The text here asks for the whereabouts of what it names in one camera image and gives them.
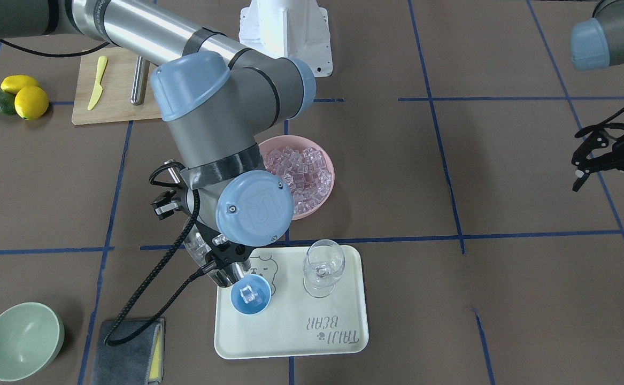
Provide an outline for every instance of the cutting board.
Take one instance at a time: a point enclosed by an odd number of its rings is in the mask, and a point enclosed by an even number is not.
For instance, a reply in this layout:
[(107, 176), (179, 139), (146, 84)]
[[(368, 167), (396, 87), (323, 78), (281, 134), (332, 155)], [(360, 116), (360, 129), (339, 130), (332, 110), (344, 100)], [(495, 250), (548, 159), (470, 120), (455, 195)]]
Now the cutting board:
[[(108, 63), (102, 77), (102, 96), (96, 107), (87, 109), (91, 100), (96, 80), (97, 59), (107, 56)], [(79, 80), (76, 83), (74, 97), (74, 112), (72, 123), (101, 124), (101, 122), (121, 122), (126, 120), (158, 119), (160, 108), (155, 102), (155, 96), (150, 86), (145, 91), (145, 102), (141, 105), (131, 104), (131, 85), (133, 84), (136, 59), (138, 55), (128, 49), (114, 47), (104, 48), (96, 53), (81, 57)], [(150, 65), (150, 72), (155, 66)]]

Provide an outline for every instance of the knife handle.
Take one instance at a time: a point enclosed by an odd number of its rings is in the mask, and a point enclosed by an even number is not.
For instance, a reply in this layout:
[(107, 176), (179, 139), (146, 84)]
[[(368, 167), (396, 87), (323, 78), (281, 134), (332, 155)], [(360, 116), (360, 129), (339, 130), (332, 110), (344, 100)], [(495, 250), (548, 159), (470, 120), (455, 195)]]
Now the knife handle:
[(100, 56), (96, 69), (96, 84), (100, 84), (100, 81), (102, 81), (102, 74), (105, 72), (105, 67), (107, 67), (107, 56)]

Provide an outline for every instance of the yellow knife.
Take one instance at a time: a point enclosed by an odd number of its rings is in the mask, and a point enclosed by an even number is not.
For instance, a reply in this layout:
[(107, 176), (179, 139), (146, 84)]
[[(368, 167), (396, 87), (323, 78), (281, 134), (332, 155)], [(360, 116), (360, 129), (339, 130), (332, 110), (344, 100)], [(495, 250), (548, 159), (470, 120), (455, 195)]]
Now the yellow knife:
[(100, 56), (98, 58), (98, 65), (96, 69), (96, 83), (94, 84), (94, 93), (91, 94), (91, 102), (89, 102), (89, 111), (96, 107), (97, 102), (100, 100), (100, 95), (102, 95), (102, 85), (100, 81), (102, 80), (102, 74), (105, 73), (105, 68), (107, 67), (107, 56)]

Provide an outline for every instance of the mint green bowl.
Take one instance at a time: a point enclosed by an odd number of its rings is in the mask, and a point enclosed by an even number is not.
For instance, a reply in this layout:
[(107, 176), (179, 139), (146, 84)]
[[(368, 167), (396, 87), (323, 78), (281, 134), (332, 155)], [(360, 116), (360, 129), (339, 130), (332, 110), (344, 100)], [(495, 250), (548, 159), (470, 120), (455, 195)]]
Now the mint green bowl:
[(45, 368), (62, 348), (65, 328), (46, 305), (25, 302), (0, 315), (0, 380), (18, 381)]

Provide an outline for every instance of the yellow lemon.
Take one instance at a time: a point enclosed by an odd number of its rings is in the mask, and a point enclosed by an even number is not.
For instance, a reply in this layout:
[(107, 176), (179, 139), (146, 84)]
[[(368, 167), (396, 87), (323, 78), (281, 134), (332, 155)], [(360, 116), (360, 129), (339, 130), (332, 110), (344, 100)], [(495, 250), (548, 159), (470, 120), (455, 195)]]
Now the yellow lemon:
[(3, 79), (1, 83), (1, 90), (6, 93), (16, 95), (20, 90), (22, 90), (26, 86), (36, 86), (40, 87), (34, 78), (28, 75), (12, 75), (7, 76), (7, 78)]
[(48, 95), (36, 86), (26, 86), (14, 97), (14, 110), (26, 120), (34, 120), (48, 109)]

